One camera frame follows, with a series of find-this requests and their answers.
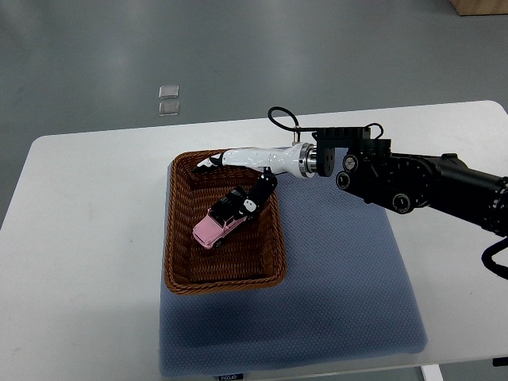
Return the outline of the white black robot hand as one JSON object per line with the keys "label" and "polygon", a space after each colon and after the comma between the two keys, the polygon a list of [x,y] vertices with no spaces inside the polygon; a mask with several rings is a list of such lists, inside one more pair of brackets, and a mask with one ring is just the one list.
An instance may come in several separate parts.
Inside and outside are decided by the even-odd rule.
{"label": "white black robot hand", "polygon": [[290,148],[234,148],[204,159],[192,171],[204,173],[225,166],[246,167],[261,173],[235,217],[250,217],[261,208],[277,186],[276,175],[287,172],[305,179],[312,178],[317,171],[314,146],[309,143],[297,143]]}

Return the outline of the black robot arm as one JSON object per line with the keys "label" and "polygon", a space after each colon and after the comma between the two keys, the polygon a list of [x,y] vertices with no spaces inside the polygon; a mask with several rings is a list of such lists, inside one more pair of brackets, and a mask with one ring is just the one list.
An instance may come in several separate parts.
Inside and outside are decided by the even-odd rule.
{"label": "black robot arm", "polygon": [[339,189],[398,214],[429,206],[507,235],[507,179],[469,168],[455,153],[441,156],[393,153],[391,140],[371,128],[333,127],[313,132],[316,170],[333,173],[336,148],[346,148]]}

